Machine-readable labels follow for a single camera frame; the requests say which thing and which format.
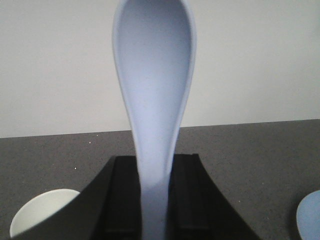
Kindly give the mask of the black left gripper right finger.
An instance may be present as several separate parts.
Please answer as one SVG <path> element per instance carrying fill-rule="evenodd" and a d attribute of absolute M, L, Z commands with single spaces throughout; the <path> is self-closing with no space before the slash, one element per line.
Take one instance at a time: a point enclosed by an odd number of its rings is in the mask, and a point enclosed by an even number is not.
<path fill-rule="evenodd" d="M 169 240 L 257 240 L 224 197 L 198 154 L 176 154 L 169 184 Z"/>

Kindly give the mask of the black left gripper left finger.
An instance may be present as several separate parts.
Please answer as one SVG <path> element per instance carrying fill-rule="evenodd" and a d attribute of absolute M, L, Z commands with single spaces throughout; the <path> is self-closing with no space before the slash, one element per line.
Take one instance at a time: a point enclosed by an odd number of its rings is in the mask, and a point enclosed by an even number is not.
<path fill-rule="evenodd" d="M 112 157 L 70 203 L 10 239 L 139 240 L 140 193 L 136 157 Z"/>

